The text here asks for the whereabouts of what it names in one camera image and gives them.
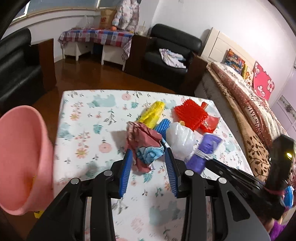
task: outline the wooden floor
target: wooden floor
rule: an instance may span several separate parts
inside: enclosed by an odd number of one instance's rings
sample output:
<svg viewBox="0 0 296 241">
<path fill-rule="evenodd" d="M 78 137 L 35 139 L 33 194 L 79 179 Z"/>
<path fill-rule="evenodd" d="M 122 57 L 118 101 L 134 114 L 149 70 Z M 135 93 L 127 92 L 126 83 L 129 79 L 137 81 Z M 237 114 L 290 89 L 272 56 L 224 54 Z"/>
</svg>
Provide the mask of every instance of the wooden floor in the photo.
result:
<svg viewBox="0 0 296 241">
<path fill-rule="evenodd" d="M 122 72 L 121 68 L 122 66 L 112 63 L 102 66 L 100 60 L 89 57 L 81 57 L 77 63 L 73 59 L 60 60 L 55 63 L 57 87 L 33 105 L 42 114 L 52 143 L 55 143 L 59 103 L 63 91 L 116 89 L 174 93 L 162 86 L 128 75 Z M 23 239 L 27 237 L 36 222 L 33 213 L 23 216 L 7 214 L 7 218 Z"/>
</svg>

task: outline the bed headboard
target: bed headboard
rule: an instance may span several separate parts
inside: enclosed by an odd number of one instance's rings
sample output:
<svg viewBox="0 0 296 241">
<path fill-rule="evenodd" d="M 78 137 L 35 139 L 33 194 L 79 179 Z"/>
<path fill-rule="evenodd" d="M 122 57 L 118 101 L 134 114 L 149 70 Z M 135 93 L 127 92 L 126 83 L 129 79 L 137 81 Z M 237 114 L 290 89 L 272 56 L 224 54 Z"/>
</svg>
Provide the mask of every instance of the bed headboard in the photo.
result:
<svg viewBox="0 0 296 241">
<path fill-rule="evenodd" d="M 232 41 L 224 33 L 212 28 L 208 37 L 205 48 L 201 54 L 201 57 L 211 62 L 224 62 L 229 49 L 232 49 L 237 55 L 246 61 L 246 65 L 252 70 L 255 65 L 255 59 L 252 58 L 242 47 L 236 42 Z"/>
</svg>

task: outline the hanging jacket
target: hanging jacket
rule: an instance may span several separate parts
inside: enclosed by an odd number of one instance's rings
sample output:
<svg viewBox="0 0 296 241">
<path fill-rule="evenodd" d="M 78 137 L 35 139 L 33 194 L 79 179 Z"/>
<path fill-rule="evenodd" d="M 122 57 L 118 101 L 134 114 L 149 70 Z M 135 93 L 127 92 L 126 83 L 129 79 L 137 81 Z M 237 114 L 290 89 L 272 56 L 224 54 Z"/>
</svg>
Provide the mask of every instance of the hanging jacket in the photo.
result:
<svg viewBox="0 0 296 241">
<path fill-rule="evenodd" d="M 135 31 L 139 22 L 139 3 L 137 0 L 123 0 L 116 8 L 112 25 L 122 30 Z"/>
</svg>

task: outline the pink bucket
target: pink bucket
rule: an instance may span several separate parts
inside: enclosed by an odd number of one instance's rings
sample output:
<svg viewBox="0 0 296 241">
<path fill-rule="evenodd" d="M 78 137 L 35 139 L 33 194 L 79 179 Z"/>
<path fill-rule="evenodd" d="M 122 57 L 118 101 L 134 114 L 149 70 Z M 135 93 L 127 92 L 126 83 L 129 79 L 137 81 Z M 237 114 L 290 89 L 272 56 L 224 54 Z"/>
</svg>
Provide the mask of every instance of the pink bucket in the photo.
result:
<svg viewBox="0 0 296 241">
<path fill-rule="evenodd" d="M 53 146 L 41 114 L 18 106 L 0 118 L 0 206 L 9 214 L 45 210 L 53 200 Z"/>
</svg>

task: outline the red sponge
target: red sponge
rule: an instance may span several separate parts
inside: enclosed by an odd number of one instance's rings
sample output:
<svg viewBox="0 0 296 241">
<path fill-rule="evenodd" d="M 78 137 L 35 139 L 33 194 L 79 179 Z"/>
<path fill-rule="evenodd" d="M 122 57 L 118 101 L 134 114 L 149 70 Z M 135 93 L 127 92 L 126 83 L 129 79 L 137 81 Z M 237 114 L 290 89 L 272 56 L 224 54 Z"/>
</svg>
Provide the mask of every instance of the red sponge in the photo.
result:
<svg viewBox="0 0 296 241">
<path fill-rule="evenodd" d="M 185 126 L 196 130 L 208 116 L 207 112 L 193 100 L 188 99 L 182 105 L 175 107 L 175 112 Z"/>
</svg>

